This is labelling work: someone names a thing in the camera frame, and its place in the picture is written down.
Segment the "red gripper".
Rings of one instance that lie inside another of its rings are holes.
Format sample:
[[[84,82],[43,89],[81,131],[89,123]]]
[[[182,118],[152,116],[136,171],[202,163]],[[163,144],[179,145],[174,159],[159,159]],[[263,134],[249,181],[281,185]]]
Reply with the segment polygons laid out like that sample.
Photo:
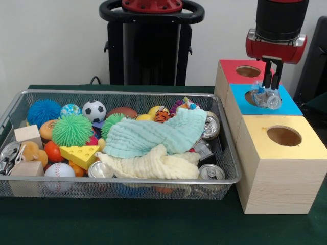
[[[279,89],[283,63],[297,64],[304,53],[307,44],[307,35],[300,34],[295,40],[289,42],[270,42],[259,37],[255,29],[248,32],[245,46],[247,56],[255,59],[270,58],[281,61],[263,60],[265,62],[264,79],[262,86],[272,90]],[[276,65],[276,71],[272,76],[271,64]]]

